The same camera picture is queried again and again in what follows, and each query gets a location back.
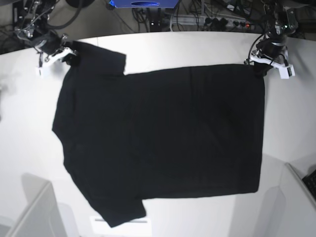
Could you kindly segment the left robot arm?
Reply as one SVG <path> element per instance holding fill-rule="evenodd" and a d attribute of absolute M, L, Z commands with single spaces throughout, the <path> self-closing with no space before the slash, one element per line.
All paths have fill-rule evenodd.
<path fill-rule="evenodd" d="M 287 37 L 296 32 L 298 23 L 294 9 L 279 0 L 264 1 L 265 32 L 254 42 L 254 50 L 248 53 L 247 62 L 254 64 L 258 76 L 265 76 L 271 69 L 278 70 L 281 79 L 295 76 L 294 66 L 289 63 Z"/>

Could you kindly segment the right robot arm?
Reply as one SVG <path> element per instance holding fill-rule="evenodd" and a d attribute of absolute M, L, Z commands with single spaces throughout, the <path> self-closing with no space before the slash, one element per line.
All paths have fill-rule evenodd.
<path fill-rule="evenodd" d="M 77 65 L 80 61 L 79 53 L 73 48 L 73 43 L 68 41 L 68 36 L 59 36 L 56 31 L 70 26 L 77 19 L 83 1 L 79 1 L 75 14 L 68 22 L 56 26 L 49 24 L 49 15 L 57 3 L 57 0 L 28 0 L 26 12 L 13 30 L 18 39 L 37 51 L 39 69 L 49 67 L 57 61 L 70 66 Z"/>

